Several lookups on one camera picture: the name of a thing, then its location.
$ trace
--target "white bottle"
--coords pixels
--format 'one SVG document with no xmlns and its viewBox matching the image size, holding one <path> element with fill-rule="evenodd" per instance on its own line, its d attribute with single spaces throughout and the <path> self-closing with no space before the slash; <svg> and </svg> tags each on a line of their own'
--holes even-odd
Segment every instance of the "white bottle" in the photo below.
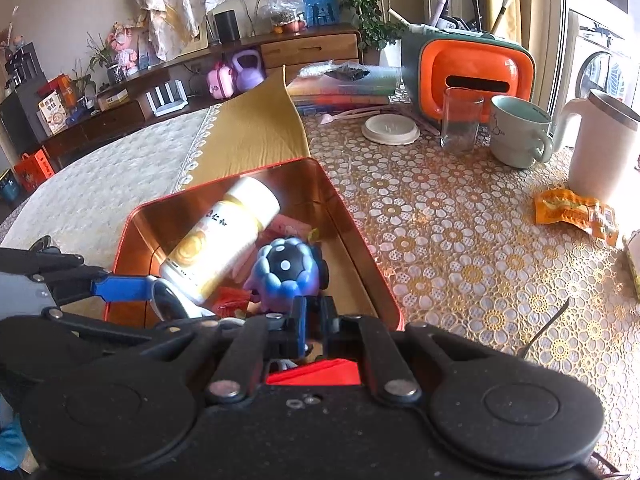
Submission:
<svg viewBox="0 0 640 480">
<path fill-rule="evenodd" d="M 241 177 L 167 256 L 160 276 L 194 303 L 203 304 L 279 211 L 278 199 L 268 187 L 250 176 Z"/>
</svg>

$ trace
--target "bottle label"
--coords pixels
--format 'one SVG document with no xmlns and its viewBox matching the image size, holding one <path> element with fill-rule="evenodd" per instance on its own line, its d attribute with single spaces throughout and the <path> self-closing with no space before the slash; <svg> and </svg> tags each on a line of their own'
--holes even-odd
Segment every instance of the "bottle label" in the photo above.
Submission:
<svg viewBox="0 0 640 480">
<path fill-rule="evenodd" d="M 169 264 L 206 298 L 257 238 L 255 218 L 241 205 L 218 202 L 169 254 Z"/>
</svg>

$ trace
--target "floral tablecloth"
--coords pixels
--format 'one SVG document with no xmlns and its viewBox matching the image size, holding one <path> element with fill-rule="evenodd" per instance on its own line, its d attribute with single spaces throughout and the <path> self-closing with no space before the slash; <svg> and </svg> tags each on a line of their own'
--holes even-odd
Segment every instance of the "floral tablecloth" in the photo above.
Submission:
<svg viewBox="0 0 640 480">
<path fill-rule="evenodd" d="M 362 121 L 311 116 L 305 127 L 406 320 L 513 354 L 570 298 L 529 359 L 596 391 L 606 411 L 598 452 L 638 472 L 640 304 L 625 255 L 571 225 L 533 223 L 532 196 L 565 184 L 571 152 L 517 171 L 486 137 L 452 156 L 426 133 L 409 146 L 372 143 Z"/>
</svg>

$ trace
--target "mug handle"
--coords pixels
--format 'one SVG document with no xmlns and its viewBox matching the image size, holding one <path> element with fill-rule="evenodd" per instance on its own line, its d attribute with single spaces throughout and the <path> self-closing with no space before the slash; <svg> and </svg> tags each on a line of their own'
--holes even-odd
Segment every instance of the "mug handle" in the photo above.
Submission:
<svg viewBox="0 0 640 480">
<path fill-rule="evenodd" d="M 531 149 L 531 155 L 533 158 L 538 162 L 549 162 L 549 160 L 551 160 L 551 155 L 554 154 L 554 144 L 551 138 L 547 134 L 538 131 L 532 132 L 531 136 L 541 140 L 542 144 L 544 144 L 542 151 L 538 148 Z"/>
<path fill-rule="evenodd" d="M 554 132 L 554 152 L 557 152 L 562 148 L 562 141 L 564 140 L 564 134 L 566 127 L 569 124 L 569 119 L 574 115 L 580 115 L 584 112 L 584 105 L 589 101 L 587 99 L 572 99 L 564 105 L 560 115 L 558 117 L 558 124 L 556 124 L 556 130 Z"/>
</svg>

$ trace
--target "red gift bag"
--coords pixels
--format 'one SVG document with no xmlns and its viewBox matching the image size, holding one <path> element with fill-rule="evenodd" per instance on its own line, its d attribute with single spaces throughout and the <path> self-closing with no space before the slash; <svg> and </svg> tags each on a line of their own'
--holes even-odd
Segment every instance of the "red gift bag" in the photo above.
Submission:
<svg viewBox="0 0 640 480">
<path fill-rule="evenodd" d="M 22 160 L 14 166 L 14 172 L 28 192 L 38 189 L 40 184 L 56 173 L 42 150 L 33 155 L 23 153 Z"/>
</svg>

